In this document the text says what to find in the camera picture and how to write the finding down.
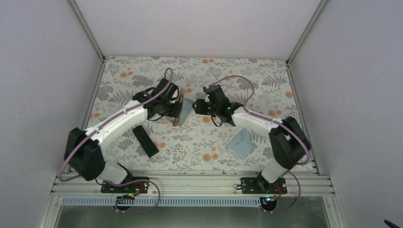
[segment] white wall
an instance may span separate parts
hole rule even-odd
[[[99,61],[65,0],[0,2],[0,227],[38,224]]]
[[[403,227],[403,1],[332,0],[292,72],[350,228]]]
[[[288,59],[320,0],[76,0],[104,55]]]

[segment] wire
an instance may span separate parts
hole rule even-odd
[[[134,183],[134,184],[132,184],[132,185],[140,185],[140,188],[139,188],[139,193],[137,194],[137,195],[140,195],[140,193],[143,191],[143,188],[144,188],[144,185],[142,184],[142,183]]]
[[[288,172],[289,174],[291,174],[291,175],[295,178],[295,180],[297,181],[297,184],[298,184],[298,196],[297,196],[297,200],[295,200],[295,202],[294,202],[291,206],[289,206],[287,209],[279,210],[279,211],[270,211],[270,212],[268,212],[268,213],[270,213],[270,214],[279,214],[279,213],[287,212],[287,211],[289,211],[291,208],[293,208],[293,207],[301,200],[301,184],[299,183],[299,180],[298,180],[298,178],[296,177],[296,175],[294,175],[294,174],[291,173],[290,171],[287,171],[287,172]],[[266,212],[267,212],[262,206],[260,206],[260,209],[262,209],[263,213],[266,213]]]
[[[281,193],[281,188],[280,188],[278,185],[276,185],[276,188],[277,188],[277,190],[278,190],[278,198],[277,198],[277,199],[280,199],[280,198],[281,198],[281,195],[282,195],[282,193]]]
[[[210,84],[210,85],[211,85],[211,86],[212,86],[212,85],[215,85],[215,84],[217,84],[217,83],[219,83],[219,82],[225,80],[226,78],[231,78],[231,77],[239,77],[239,78],[244,79],[245,81],[247,81],[247,82],[250,84],[250,86],[251,86],[251,88],[252,88],[252,93],[251,93],[250,96],[245,100],[245,102],[244,102],[244,104],[243,104],[243,110],[245,110],[246,113],[248,113],[248,114],[250,114],[250,115],[252,115],[252,116],[254,116],[254,117],[257,117],[257,118],[260,118],[260,119],[263,119],[263,120],[266,120],[266,121],[275,123],[275,124],[277,124],[278,126],[282,127],[284,130],[286,130],[289,134],[291,134],[291,135],[297,140],[297,142],[298,142],[299,144],[301,144],[302,148],[303,148],[304,151],[305,151],[305,155],[307,156],[307,159],[306,159],[305,161],[303,161],[303,162],[298,162],[297,164],[298,164],[298,165],[308,164],[308,163],[310,162],[309,150],[308,150],[308,148],[305,146],[304,142],[302,142],[302,140],[301,140],[294,132],[292,132],[292,130],[290,130],[288,127],[286,127],[284,124],[280,123],[279,121],[276,121],[276,120],[274,120],[274,119],[272,119],[272,118],[270,118],[270,117],[268,117],[268,116],[265,116],[265,115],[261,115],[261,114],[252,112],[251,110],[249,110],[249,109],[246,107],[246,104],[248,103],[249,99],[251,99],[252,96],[253,96],[253,94],[255,93],[255,87],[253,86],[252,82],[251,82],[249,79],[245,78],[244,76],[231,75],[231,76],[223,77],[222,79],[220,79],[220,80],[218,80],[218,81],[216,81],[216,82],[214,82],[213,84]]]
[[[160,117],[156,118],[155,120],[152,120],[152,119],[147,119],[147,120],[149,120],[149,121],[157,121],[157,120],[160,120],[163,117],[164,117],[164,115],[161,115]]]
[[[157,191],[158,191],[158,200],[157,200],[157,203],[156,203],[151,209],[148,209],[148,210],[141,210],[141,211],[128,211],[128,212],[126,212],[126,213],[131,213],[131,214],[144,214],[144,213],[147,213],[147,212],[150,212],[150,211],[154,210],[154,209],[158,206],[158,204],[160,203],[160,200],[161,200],[161,192],[160,192],[160,189],[159,189],[159,187],[158,187],[153,181],[151,181],[151,180],[134,180],[134,181],[130,181],[130,182],[124,183],[124,184],[115,184],[115,183],[112,183],[112,182],[110,182],[110,181],[106,181],[106,182],[107,182],[108,184],[111,184],[111,185],[117,186],[117,187],[122,187],[122,186],[126,186],[126,185],[133,184],[133,183],[138,183],[138,182],[148,182],[148,183],[153,184],[153,185],[155,186],[155,188],[157,189]],[[117,205],[118,205],[120,202],[124,201],[124,200],[128,200],[128,199],[120,199],[120,200],[116,201],[116,203],[115,203],[115,210],[116,210],[116,212],[119,212],[119,211],[120,211],[120,212],[122,212],[122,213],[125,213],[124,210],[120,210],[120,209],[117,208]]]
[[[213,121],[213,124],[214,124],[216,127],[221,127],[221,125],[222,125],[222,121],[221,121],[221,124],[220,124],[220,125],[217,125],[217,124],[215,123],[215,121],[214,121],[213,117],[212,117],[212,116],[210,116],[210,117],[211,117],[211,121]]]
[[[255,188],[256,186],[253,185],[246,185],[246,184],[238,184],[235,188],[236,190],[242,190],[243,188],[248,188],[248,189],[252,189]]]
[[[255,93],[255,87],[253,86],[252,82],[251,82],[249,79],[245,78],[244,76],[231,75],[231,76],[223,77],[222,79],[220,79],[220,80],[218,80],[218,81],[216,81],[216,82],[214,82],[213,84],[210,84],[210,85],[211,85],[211,86],[212,86],[212,85],[215,85],[215,84],[217,84],[217,83],[219,83],[219,82],[221,82],[221,81],[223,81],[223,80],[225,80],[225,79],[227,79],[227,78],[232,78],[232,77],[239,77],[239,78],[244,79],[245,81],[247,81],[247,82],[250,84],[250,87],[252,88],[252,93],[251,93],[250,96],[245,100],[245,102],[244,102],[244,104],[243,104],[243,110],[245,110],[246,113],[248,113],[248,114],[250,114],[250,115],[252,115],[252,116],[254,116],[254,117],[257,117],[257,118],[260,118],[260,119],[263,119],[263,120],[266,120],[266,121],[275,123],[275,124],[279,125],[280,127],[282,127],[284,130],[286,130],[286,131],[287,131],[290,135],[292,135],[292,136],[296,139],[296,141],[302,146],[302,148],[303,148],[304,151],[305,151],[305,155],[307,156],[307,159],[306,159],[305,161],[303,161],[303,162],[298,162],[297,164],[298,164],[298,165],[303,165],[303,164],[309,163],[309,162],[310,162],[310,155],[309,155],[309,150],[308,150],[308,148],[305,146],[304,142],[302,142],[302,140],[301,140],[294,132],[292,132],[292,130],[290,130],[290,129],[289,129],[288,127],[286,127],[284,124],[282,124],[282,123],[280,123],[280,122],[278,122],[278,121],[276,121],[276,120],[274,120],[274,119],[272,119],[272,118],[270,118],[270,117],[267,117],[267,116],[260,115],[260,114],[258,114],[258,113],[252,112],[251,110],[249,110],[249,109],[247,108],[246,104],[248,103],[249,99],[251,99],[252,96],[253,96],[253,94]],[[299,180],[298,180],[298,178],[297,178],[290,170],[286,171],[284,174],[286,174],[287,172],[290,173],[290,174],[295,178],[295,180],[297,181],[297,184],[298,184],[298,197],[297,197],[297,200],[296,200],[289,208],[287,208],[287,209],[284,209],[284,210],[281,210],[281,211],[275,211],[275,212],[271,211],[270,213],[278,214],[278,213],[286,212],[286,211],[290,210],[291,208],[293,208],[293,207],[301,200],[301,185],[300,185],[300,183],[299,183]]]
[[[96,178],[95,178],[95,182],[96,182],[97,184],[99,184],[99,185],[102,186],[102,184],[100,184]]]
[[[67,156],[66,160],[64,161],[64,163],[62,164],[62,166],[60,167],[60,170],[58,171],[58,179],[61,182],[66,182],[66,181],[71,181],[77,177],[79,177],[80,175],[76,175],[67,179],[63,179],[62,178],[62,174],[64,169],[66,168],[68,162],[71,160],[71,158],[74,156],[74,154],[76,154],[76,152],[81,148],[81,146],[83,146],[92,136],[94,136],[96,133],[99,133],[100,130],[102,130],[102,128],[104,128],[106,125],[108,125],[110,122],[112,122],[113,120],[115,120],[116,118],[120,117],[121,115],[127,114],[128,112],[143,106],[145,104],[148,104],[149,102],[153,101],[154,99],[156,99],[157,97],[159,97],[170,85],[173,79],[173,70],[169,67],[165,70],[164,72],[164,77],[166,77],[166,73],[168,72],[168,70],[171,72],[171,76],[168,80],[168,83],[165,85],[165,87],[158,92],[156,95],[154,95],[153,97],[151,97],[150,99],[144,101],[143,103],[137,104],[133,107],[127,108],[126,110],[123,110],[121,112],[118,112],[117,114],[115,114],[114,116],[110,117],[109,119],[105,120],[105,122],[103,124],[101,124],[97,130],[94,130],[92,133],[90,133],[86,138],[84,138],[72,151],[71,153]]]

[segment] folded cloth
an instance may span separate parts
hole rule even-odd
[[[193,101],[188,99],[188,98],[185,98],[183,100],[181,116],[179,118],[179,126],[182,125],[185,122],[185,120],[188,117],[190,111],[193,110],[192,104],[193,104]]]
[[[246,128],[242,129],[235,138],[227,145],[227,149],[233,150],[240,155],[247,157],[252,149],[252,141]]]

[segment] black mounting plate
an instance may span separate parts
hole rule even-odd
[[[149,180],[150,178],[148,177],[132,177],[131,181],[135,180]],[[139,182],[142,183],[143,185],[143,190],[140,192],[141,194],[146,194],[148,191],[148,182],[142,181]],[[139,191],[139,185],[137,183],[134,183],[132,185],[126,185],[122,187],[116,187],[111,184],[108,184],[106,182],[102,183],[102,188],[101,188],[101,193],[135,193],[136,191]]]
[[[240,184],[242,187],[242,194],[278,194],[277,188],[272,188],[268,192],[261,190],[258,184],[258,178],[256,177],[242,177],[240,179]],[[281,194],[287,193],[286,179],[278,178],[274,185],[277,185],[281,189]]]

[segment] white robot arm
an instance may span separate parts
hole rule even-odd
[[[131,173],[120,164],[105,162],[102,151],[130,127],[150,119],[155,114],[179,117],[181,103],[174,101],[179,95],[179,88],[173,83],[157,99],[141,105],[142,102],[161,91],[167,83],[166,79],[162,79],[156,88],[149,88],[137,93],[133,96],[133,100],[116,114],[93,127],[83,131],[78,128],[73,129],[68,137],[65,159],[84,138],[91,137],[68,163],[88,181],[94,178],[111,181],[115,184],[131,181]],[[280,128],[279,123],[291,129],[303,141],[306,148],[310,149],[309,141],[294,118],[267,121],[247,113],[240,103],[230,103],[219,85],[203,89],[208,99],[207,101],[198,99],[193,103],[197,114],[217,116],[222,123],[245,127],[264,136],[269,135],[274,159],[258,175],[259,186],[263,192],[269,191],[273,187],[273,183],[287,170],[294,167],[305,155],[301,144]]]
[[[130,180],[131,173],[122,165],[106,162],[102,151],[122,135],[125,131],[144,120],[150,120],[155,114],[178,118],[182,103],[176,101],[179,97],[179,87],[170,83],[168,88],[156,99],[142,105],[143,102],[155,96],[169,83],[163,78],[156,88],[151,87],[133,96],[121,110],[111,117],[85,130],[73,129],[67,140],[65,160],[85,138],[90,137],[71,157],[68,163],[87,181],[100,178],[115,184]]]
[[[259,118],[259,116],[262,117],[261,114],[246,112],[242,104],[231,103],[220,85],[210,85],[209,88],[204,87],[203,89],[207,94],[206,100],[198,99],[193,103],[193,109],[197,114],[219,117],[221,123],[245,127],[263,136],[269,135],[274,159],[258,175],[258,183],[262,192],[273,189],[274,182],[287,170],[292,169],[306,154],[305,149],[294,136],[304,144],[307,151],[310,149],[310,142],[293,117],[287,117],[284,120]]]

